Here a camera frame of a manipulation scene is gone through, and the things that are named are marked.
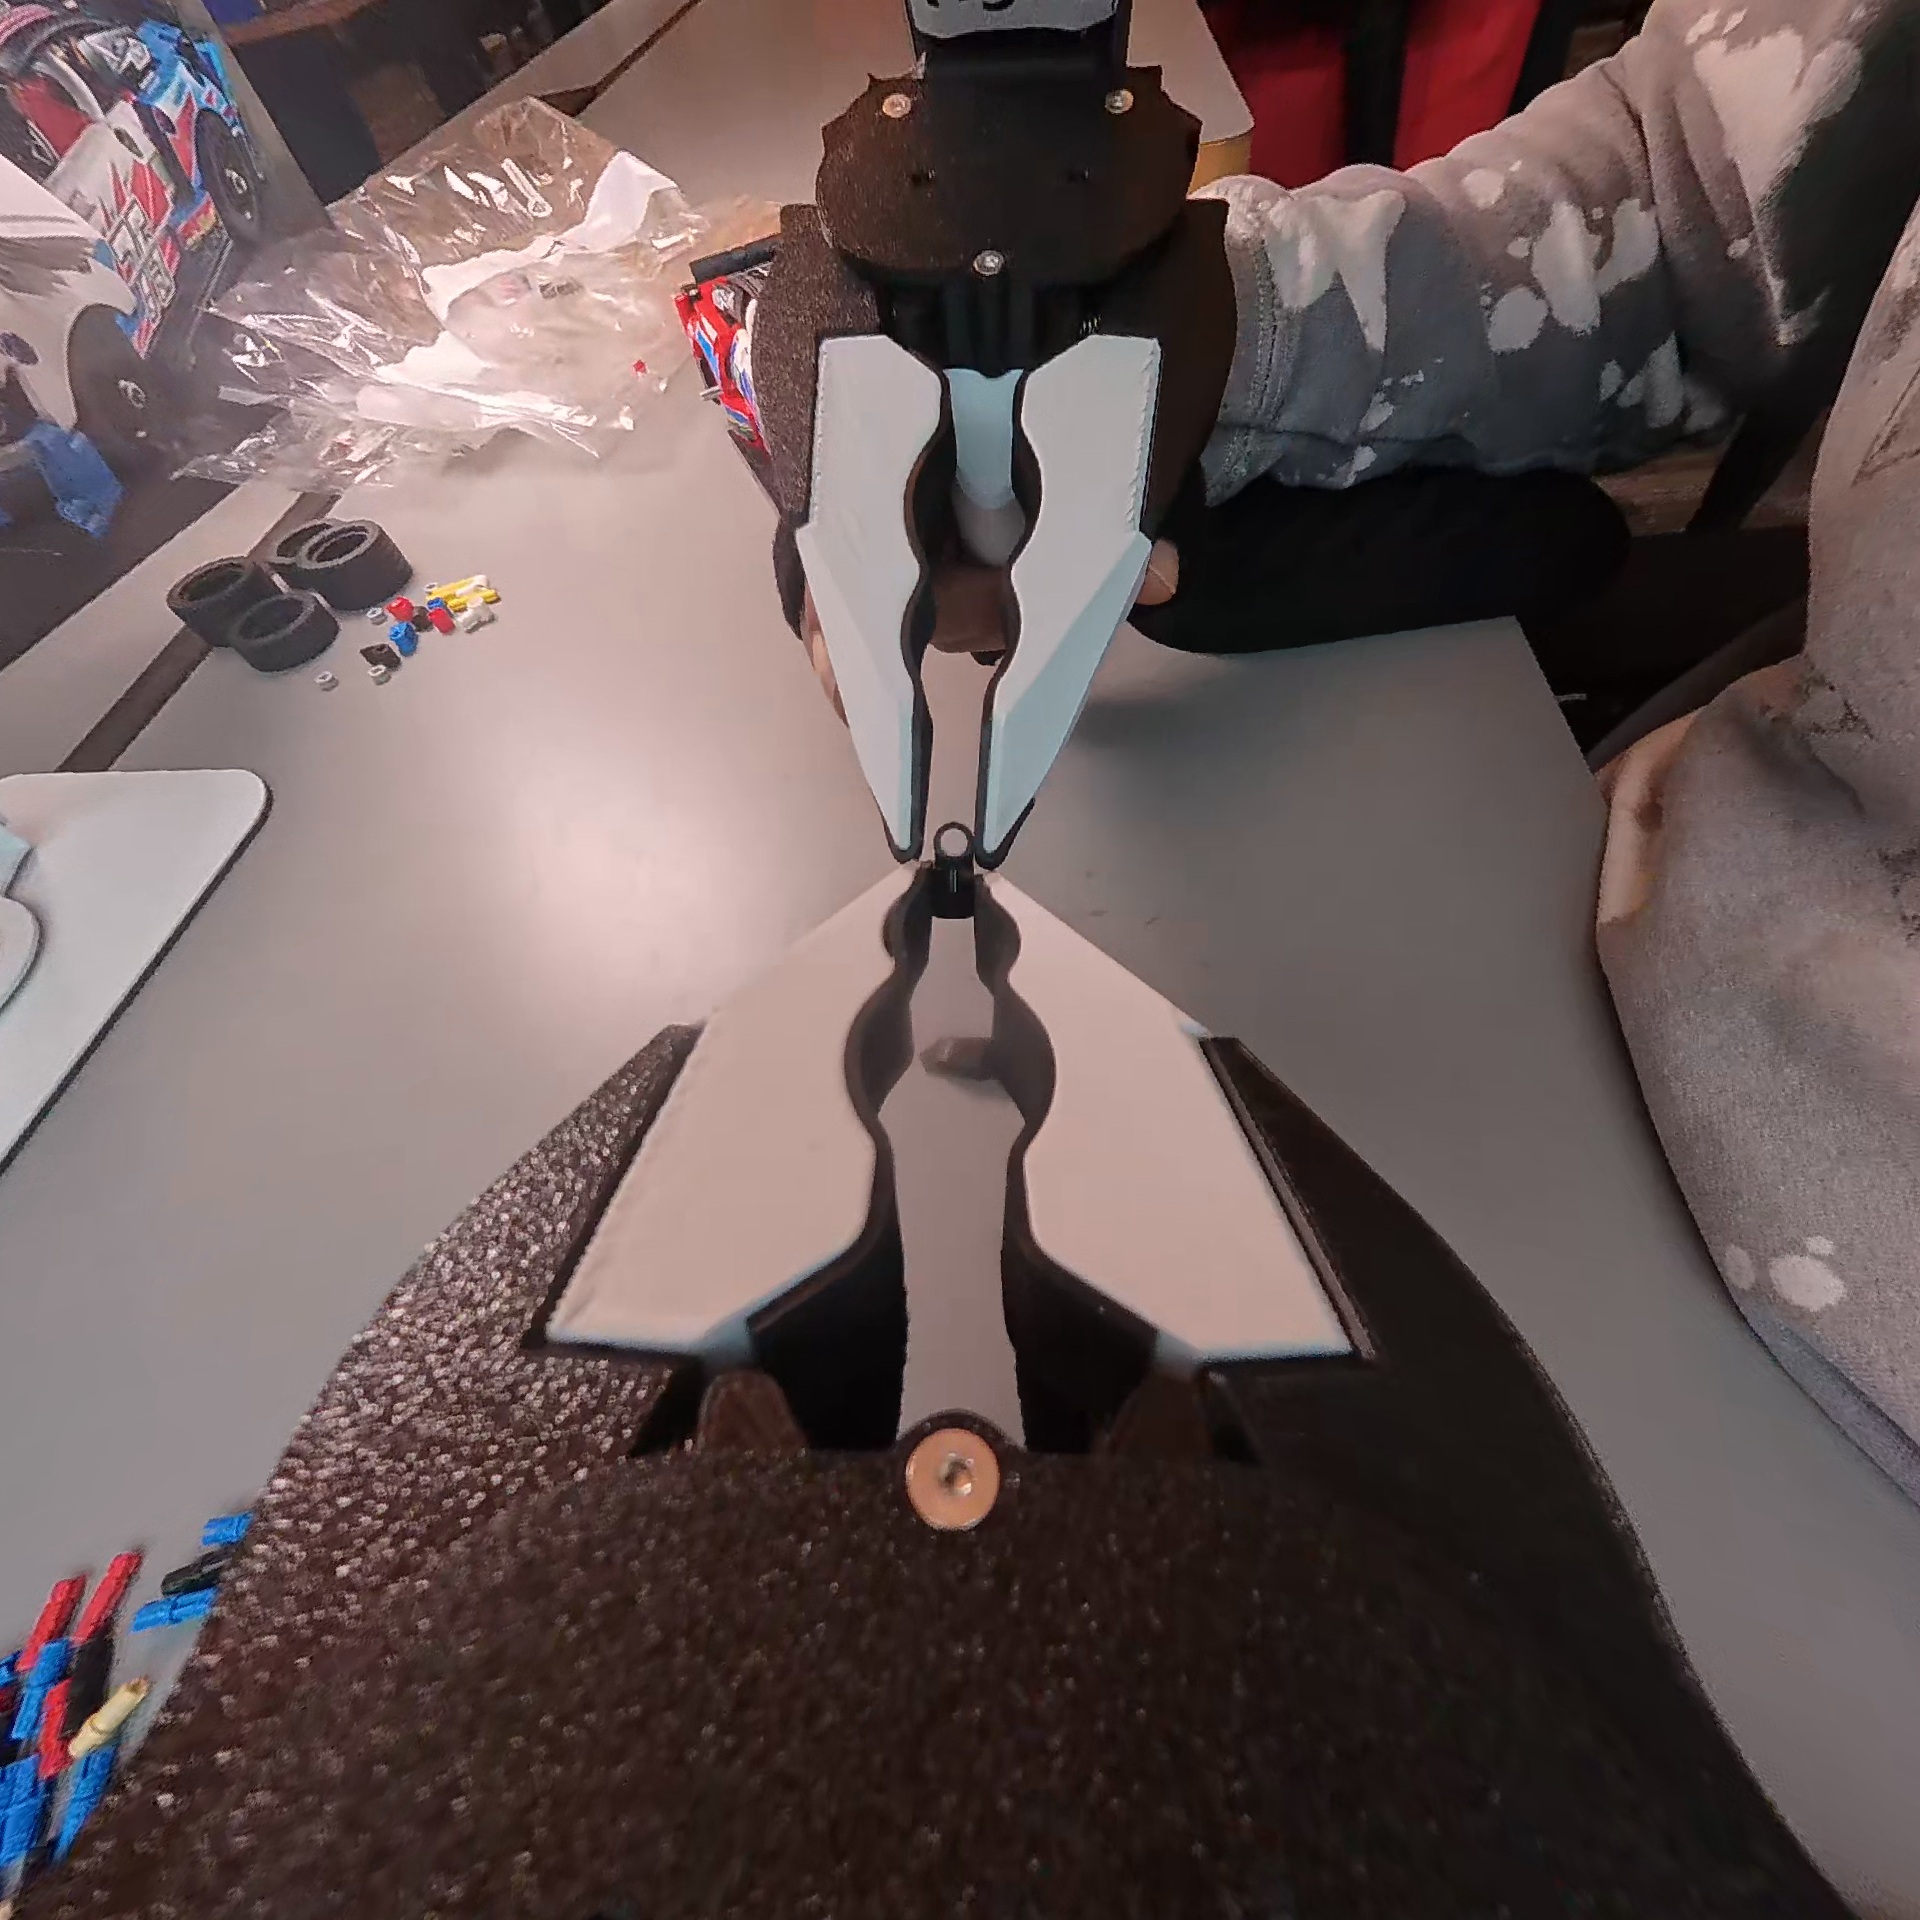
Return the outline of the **black toy tyre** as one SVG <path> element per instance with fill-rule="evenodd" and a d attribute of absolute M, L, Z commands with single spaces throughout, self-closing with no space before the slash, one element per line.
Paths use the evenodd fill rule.
<path fill-rule="evenodd" d="M 231 643 L 233 627 L 271 601 L 281 581 L 254 558 L 223 558 L 194 566 L 166 590 L 166 607 L 209 646 Z"/>
<path fill-rule="evenodd" d="M 370 518 L 314 518 L 281 534 L 271 571 L 299 591 L 314 591 L 340 613 L 363 613 L 393 601 L 413 577 L 396 539 Z"/>
<path fill-rule="evenodd" d="M 254 671 L 279 673 L 319 659 L 339 631 L 339 617 L 319 593 L 279 590 L 238 615 L 223 643 Z"/>

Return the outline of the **person's right forearm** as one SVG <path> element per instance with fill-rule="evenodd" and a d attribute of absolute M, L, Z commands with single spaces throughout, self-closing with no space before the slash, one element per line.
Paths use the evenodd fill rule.
<path fill-rule="evenodd" d="M 1258 478 L 1609 472 L 1822 411 L 1915 206 L 1915 5 L 1653 5 L 1403 173 L 1227 175 L 1210 503 Z"/>

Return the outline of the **clear plastic bag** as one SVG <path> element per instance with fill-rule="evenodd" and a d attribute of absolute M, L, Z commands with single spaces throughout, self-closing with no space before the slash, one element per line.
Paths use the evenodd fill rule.
<path fill-rule="evenodd" d="M 667 374 L 605 411 L 524 408 L 491 392 L 393 387 L 385 374 L 441 331 L 423 267 L 574 227 L 615 153 L 637 157 L 519 99 L 441 131 L 339 201 L 327 227 L 270 247 L 209 308 L 215 395 L 180 420 L 174 475 L 345 492 L 510 433 L 609 457 L 653 408 L 684 339 Z M 675 294 L 713 227 L 676 189 L 687 212 Z"/>

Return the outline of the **grey desk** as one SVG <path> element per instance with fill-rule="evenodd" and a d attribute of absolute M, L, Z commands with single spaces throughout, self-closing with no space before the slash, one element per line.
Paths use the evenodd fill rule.
<path fill-rule="evenodd" d="M 5 1621 L 249 1494 L 387 1280 L 653 1028 L 879 870 L 716 425 L 380 508 L 510 629 L 374 693 L 206 668 L 134 760 L 270 819 L 5 1175 Z M 1015 879 L 1282 1078 L 1469 1259 L 1617 1477 L 1743 1753 L 1915 1913 L 1915 1510 L 1748 1333 L 1593 964 L 1601 798 L 1508 629 L 1094 681 Z"/>

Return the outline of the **pile of coloured brick pins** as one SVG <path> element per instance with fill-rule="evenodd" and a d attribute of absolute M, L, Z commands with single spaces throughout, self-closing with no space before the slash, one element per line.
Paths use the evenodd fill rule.
<path fill-rule="evenodd" d="M 117 1678 L 122 1638 L 202 1625 L 254 1518 L 206 1520 L 198 1552 L 163 1573 L 158 1592 L 129 1607 L 145 1552 L 118 1552 L 98 1575 L 68 1575 L 45 1596 L 27 1637 L 3 1659 L 3 1893 L 63 1861 L 103 1804 L 122 1743 L 153 1679 Z"/>

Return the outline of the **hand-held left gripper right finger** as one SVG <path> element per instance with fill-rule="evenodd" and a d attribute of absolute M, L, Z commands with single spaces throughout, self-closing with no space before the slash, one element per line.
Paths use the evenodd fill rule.
<path fill-rule="evenodd" d="M 1170 1371 L 1353 1352 L 1210 1030 L 1007 879 L 977 887 L 977 966 L 1022 1116 L 1015 1247 L 1039 1278 Z"/>

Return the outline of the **person's right hand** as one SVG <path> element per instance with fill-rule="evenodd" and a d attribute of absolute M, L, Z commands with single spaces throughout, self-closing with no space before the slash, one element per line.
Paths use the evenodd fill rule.
<path fill-rule="evenodd" d="M 845 723 L 845 703 L 836 685 L 818 609 L 805 584 L 798 539 L 785 518 L 774 524 L 772 565 L 785 621 L 799 638 L 830 709 Z M 1179 571 L 1177 544 L 1169 539 L 1155 542 L 1137 593 L 1137 607 L 1156 607 L 1172 598 L 1179 584 Z M 1001 609 L 1001 575 L 991 566 L 983 566 L 967 555 L 947 558 L 934 571 L 933 607 L 933 648 L 985 661 L 996 661 L 1006 652 L 1011 629 Z"/>

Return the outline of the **cluster of small brick parts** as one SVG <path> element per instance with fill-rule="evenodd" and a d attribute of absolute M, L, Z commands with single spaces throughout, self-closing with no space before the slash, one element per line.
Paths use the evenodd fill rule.
<path fill-rule="evenodd" d="M 427 582 L 396 591 L 351 613 L 351 652 L 374 688 L 396 683 L 399 671 L 441 636 L 477 632 L 495 623 L 503 593 L 487 573 L 453 582 Z"/>

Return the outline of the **toy car box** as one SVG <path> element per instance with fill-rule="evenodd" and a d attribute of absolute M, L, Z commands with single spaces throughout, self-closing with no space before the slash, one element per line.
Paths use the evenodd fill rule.
<path fill-rule="evenodd" d="M 106 539 L 3 521 L 3 662 L 228 493 L 174 475 L 215 395 L 209 308 L 319 204 L 203 5 L 3 5 L 3 446 L 82 432 Z"/>

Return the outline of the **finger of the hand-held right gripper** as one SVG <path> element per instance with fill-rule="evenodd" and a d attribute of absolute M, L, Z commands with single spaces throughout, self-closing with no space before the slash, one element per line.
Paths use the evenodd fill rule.
<path fill-rule="evenodd" d="M 926 833 L 927 550 L 950 479 L 943 374 L 883 334 L 822 340 L 798 550 L 857 766 L 899 859 L 922 856 Z"/>
<path fill-rule="evenodd" d="M 996 868 L 1058 759 L 1146 577 L 1146 479 L 1161 344 L 1094 331 L 1020 374 L 1012 478 L 1025 536 L 1012 638 L 981 713 L 977 861 Z"/>

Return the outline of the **red white toy brick car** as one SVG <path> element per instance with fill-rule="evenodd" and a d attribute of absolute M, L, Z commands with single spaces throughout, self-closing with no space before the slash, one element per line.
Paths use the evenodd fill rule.
<path fill-rule="evenodd" d="M 770 263 L 762 260 L 695 279 L 675 297 L 705 395 L 724 413 L 733 443 L 759 463 L 766 463 L 767 446 L 753 382 L 753 321 L 767 273 Z"/>

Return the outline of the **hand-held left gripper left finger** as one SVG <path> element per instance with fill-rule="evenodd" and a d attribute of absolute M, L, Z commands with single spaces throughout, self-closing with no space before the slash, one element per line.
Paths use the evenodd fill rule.
<path fill-rule="evenodd" d="M 895 870 L 724 998 L 588 1230 L 553 1343 L 745 1363 L 893 1190 L 927 870 Z"/>

